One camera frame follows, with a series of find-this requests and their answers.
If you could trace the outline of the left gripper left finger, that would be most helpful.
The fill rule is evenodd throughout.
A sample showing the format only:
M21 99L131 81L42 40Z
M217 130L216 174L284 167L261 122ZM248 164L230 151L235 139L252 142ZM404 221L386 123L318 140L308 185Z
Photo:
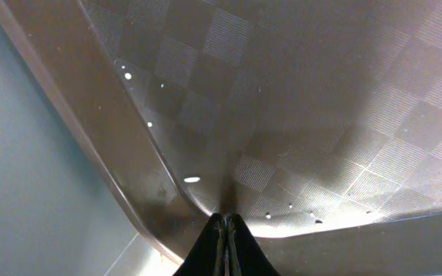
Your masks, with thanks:
M173 276L223 276L225 257L226 226L223 216L214 213Z

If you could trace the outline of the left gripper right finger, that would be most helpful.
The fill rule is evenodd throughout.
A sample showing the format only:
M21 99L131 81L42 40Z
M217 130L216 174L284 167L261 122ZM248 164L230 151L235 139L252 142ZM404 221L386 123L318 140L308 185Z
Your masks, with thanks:
M280 276L238 214L227 217L230 276Z

